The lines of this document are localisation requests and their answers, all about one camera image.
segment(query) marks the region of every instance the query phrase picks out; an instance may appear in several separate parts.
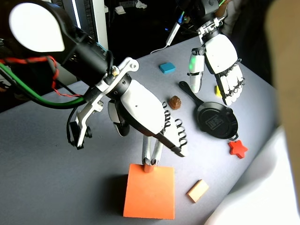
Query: pan handle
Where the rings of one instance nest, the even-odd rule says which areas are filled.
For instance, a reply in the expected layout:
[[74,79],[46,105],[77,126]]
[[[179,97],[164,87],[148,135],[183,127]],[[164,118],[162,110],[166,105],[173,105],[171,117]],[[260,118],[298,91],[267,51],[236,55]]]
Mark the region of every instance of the pan handle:
[[236,139],[239,138],[238,133],[236,133],[233,137],[229,138],[230,141],[235,141]]
[[190,97],[192,97],[192,99],[195,101],[195,103],[199,106],[202,105],[204,102],[202,100],[200,100],[199,98],[197,98],[197,96],[192,92],[192,90],[190,89],[189,85],[187,82],[185,81],[180,81],[179,82],[179,87],[184,90],[184,92],[186,92]]

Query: pan logo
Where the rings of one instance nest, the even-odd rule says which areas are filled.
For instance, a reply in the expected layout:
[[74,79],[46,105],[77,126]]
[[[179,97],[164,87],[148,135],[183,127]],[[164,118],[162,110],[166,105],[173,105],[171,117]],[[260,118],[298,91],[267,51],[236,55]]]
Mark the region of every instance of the pan logo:
[[224,123],[224,121],[218,115],[214,115],[213,117],[209,118],[205,123],[211,130],[215,130],[222,123]]

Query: black skillet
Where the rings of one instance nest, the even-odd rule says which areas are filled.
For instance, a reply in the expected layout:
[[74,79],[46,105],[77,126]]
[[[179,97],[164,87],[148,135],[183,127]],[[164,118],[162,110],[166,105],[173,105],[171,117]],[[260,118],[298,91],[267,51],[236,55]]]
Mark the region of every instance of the black skillet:
[[214,137],[231,141],[235,141],[239,137],[237,133],[238,121],[231,108],[216,102],[203,102],[197,98],[185,81],[180,81],[179,87],[197,104],[196,116],[202,131]]

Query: gray table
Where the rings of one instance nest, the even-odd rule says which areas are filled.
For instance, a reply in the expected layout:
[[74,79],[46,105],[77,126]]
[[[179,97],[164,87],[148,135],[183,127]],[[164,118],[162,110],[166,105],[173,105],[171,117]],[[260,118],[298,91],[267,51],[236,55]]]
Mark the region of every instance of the gray table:
[[[123,218],[122,210],[130,163],[141,163],[143,135],[134,129],[121,138],[111,124],[107,107],[88,120],[93,138],[76,150],[66,139],[70,110],[54,110],[28,102],[0,115],[0,224],[6,225],[199,225],[220,204],[277,124],[275,90],[244,66],[246,85],[232,105],[239,121],[239,136],[248,152],[244,159],[229,154],[228,140],[202,133],[193,117],[195,105],[179,87],[186,75],[191,49],[198,38],[140,58],[140,69],[131,73],[161,101],[173,95],[182,106],[172,111],[181,118],[188,137],[189,156],[180,158],[164,148],[160,165],[175,167],[176,219]],[[158,66],[172,62],[176,71],[167,75]],[[214,95],[215,78],[203,77],[203,101],[222,100]],[[73,84],[84,93],[86,85]],[[55,93],[47,99],[66,101]],[[209,190],[193,204],[185,195],[199,179]]]

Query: small orange rectangular block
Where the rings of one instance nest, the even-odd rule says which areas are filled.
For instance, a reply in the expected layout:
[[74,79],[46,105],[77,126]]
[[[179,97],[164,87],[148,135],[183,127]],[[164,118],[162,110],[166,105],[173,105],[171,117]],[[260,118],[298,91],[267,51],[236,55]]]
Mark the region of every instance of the small orange rectangular block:
[[130,164],[123,216],[175,219],[174,168],[155,166],[147,173]]
[[188,196],[196,203],[202,195],[208,190],[208,185],[204,180],[199,180],[187,193]]

